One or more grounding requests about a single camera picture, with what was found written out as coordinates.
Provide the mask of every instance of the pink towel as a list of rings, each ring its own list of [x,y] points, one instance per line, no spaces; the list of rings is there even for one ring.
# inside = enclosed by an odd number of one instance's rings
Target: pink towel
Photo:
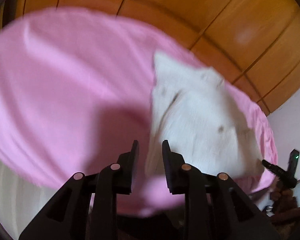
[[[75,172],[99,172],[140,142],[133,193],[119,213],[148,216],[183,202],[164,177],[146,179],[153,55],[163,50],[205,67],[172,38],[147,24],[83,8],[29,14],[0,32],[0,159],[23,178],[59,188]],[[264,158],[277,163],[274,138],[257,104],[227,89],[255,129]],[[238,180],[246,191],[274,176]]]

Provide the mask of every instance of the white towel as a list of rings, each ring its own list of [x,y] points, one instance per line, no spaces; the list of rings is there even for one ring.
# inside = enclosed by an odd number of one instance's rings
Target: white towel
[[[162,141],[201,172],[233,179],[260,175],[264,168],[254,131],[212,67],[195,69],[154,56],[152,127],[146,175],[164,174]]]

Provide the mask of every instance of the white wall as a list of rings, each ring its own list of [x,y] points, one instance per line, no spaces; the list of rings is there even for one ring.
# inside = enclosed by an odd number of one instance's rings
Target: white wall
[[[268,116],[278,149],[279,166],[287,168],[290,152],[300,151],[300,89],[281,107]],[[300,157],[296,172],[300,179]]]

